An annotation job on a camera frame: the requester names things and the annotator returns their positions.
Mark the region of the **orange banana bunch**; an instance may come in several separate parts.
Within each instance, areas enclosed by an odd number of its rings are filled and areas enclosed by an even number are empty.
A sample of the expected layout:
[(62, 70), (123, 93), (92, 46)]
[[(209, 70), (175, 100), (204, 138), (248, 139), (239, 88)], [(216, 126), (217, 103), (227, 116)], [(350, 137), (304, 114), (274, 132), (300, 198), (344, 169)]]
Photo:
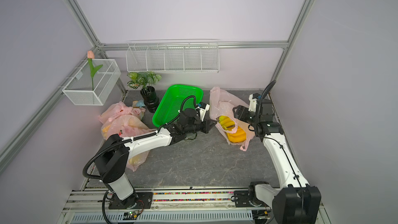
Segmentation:
[(238, 127), (238, 129), (236, 130), (235, 133), (226, 133), (228, 140), (231, 143), (241, 143), (244, 142), (246, 140), (246, 132)]

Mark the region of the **pink peach printed bag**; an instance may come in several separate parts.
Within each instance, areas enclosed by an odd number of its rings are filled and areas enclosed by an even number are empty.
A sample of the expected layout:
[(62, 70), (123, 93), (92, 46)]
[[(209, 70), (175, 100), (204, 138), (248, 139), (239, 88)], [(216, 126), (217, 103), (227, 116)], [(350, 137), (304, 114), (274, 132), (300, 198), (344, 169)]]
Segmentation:
[[(146, 125), (140, 125), (140, 126), (128, 125), (124, 128), (121, 128), (118, 134), (121, 138), (126, 138), (126, 137), (143, 135), (152, 131), (153, 129), (148, 128)], [(128, 160), (126, 167), (132, 170), (133, 172), (137, 171), (138, 167), (146, 161), (148, 155), (149, 151), (145, 151), (136, 156), (133, 156)]]

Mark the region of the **yellow banana bunch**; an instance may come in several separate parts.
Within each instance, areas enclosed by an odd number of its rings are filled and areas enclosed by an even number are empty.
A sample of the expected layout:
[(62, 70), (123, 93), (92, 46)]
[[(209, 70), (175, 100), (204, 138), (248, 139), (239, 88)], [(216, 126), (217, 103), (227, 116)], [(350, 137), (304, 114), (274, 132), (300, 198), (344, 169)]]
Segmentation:
[(226, 131), (231, 131), (235, 128), (235, 122), (227, 116), (219, 116), (218, 122), (220, 123), (221, 127)]

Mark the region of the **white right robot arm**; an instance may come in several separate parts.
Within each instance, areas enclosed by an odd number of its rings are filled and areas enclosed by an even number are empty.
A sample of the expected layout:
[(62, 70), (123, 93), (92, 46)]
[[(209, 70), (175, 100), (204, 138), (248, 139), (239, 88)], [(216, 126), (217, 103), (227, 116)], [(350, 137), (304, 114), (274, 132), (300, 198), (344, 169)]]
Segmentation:
[(311, 186), (300, 172), (288, 147), (282, 126), (275, 122), (269, 102), (250, 109), (233, 108), (234, 118), (248, 123), (271, 156), (279, 187), (264, 181), (253, 181), (248, 188), (249, 202), (265, 204), (279, 224), (314, 224), (321, 202), (321, 193)]

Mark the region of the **plain pink plastic bag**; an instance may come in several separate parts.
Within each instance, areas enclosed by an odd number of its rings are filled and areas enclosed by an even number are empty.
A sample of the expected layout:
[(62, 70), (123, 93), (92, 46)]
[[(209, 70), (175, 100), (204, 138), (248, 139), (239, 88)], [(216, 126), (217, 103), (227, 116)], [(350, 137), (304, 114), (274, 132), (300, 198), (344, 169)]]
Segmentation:
[[(248, 107), (249, 105), (245, 103), (243, 100), (239, 99), (237, 96), (234, 94), (231, 94), (219, 87), (213, 87), (210, 90), (210, 110), (209, 110), (209, 116), (212, 120), (216, 120), (216, 128), (218, 131), (221, 133), (223, 138), (226, 140), (226, 142), (230, 145), (235, 145), (235, 146), (240, 146), (240, 150), (246, 151), (248, 149), (250, 141), (254, 138), (255, 134), (252, 131), (249, 131), (249, 124), (242, 122), (238, 119), (234, 118), (233, 115), (233, 108), (239, 105), (242, 105), (244, 107)], [(219, 116), (227, 116), (231, 118), (235, 122), (235, 128), (231, 131), (226, 131), (224, 130), (220, 123), (218, 122), (218, 117)], [(226, 133), (235, 133), (238, 127), (242, 128), (246, 132), (246, 140), (241, 143), (231, 143), (228, 138)]]

